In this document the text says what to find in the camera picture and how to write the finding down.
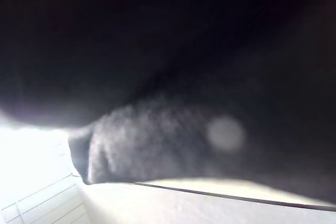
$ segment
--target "white wall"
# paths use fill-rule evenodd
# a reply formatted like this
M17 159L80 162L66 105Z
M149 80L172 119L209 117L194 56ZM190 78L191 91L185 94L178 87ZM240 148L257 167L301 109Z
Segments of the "white wall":
M7 224L88 224L59 131L0 131L0 209Z

